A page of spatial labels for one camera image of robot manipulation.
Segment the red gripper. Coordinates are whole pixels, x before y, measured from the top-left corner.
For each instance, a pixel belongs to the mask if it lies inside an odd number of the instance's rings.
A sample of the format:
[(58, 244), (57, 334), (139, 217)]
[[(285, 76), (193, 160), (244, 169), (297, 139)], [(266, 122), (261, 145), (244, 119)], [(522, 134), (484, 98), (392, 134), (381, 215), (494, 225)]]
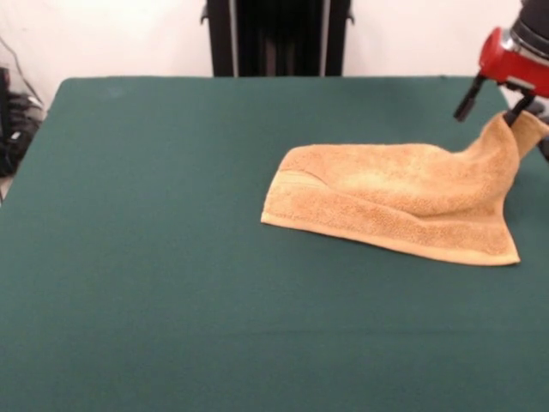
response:
[(467, 118), (486, 79), (525, 93), (503, 115), (511, 127), (534, 102), (534, 96), (548, 96), (548, 56), (528, 49), (509, 29), (494, 28), (481, 48), (479, 74), (456, 108), (455, 120), (463, 122)]

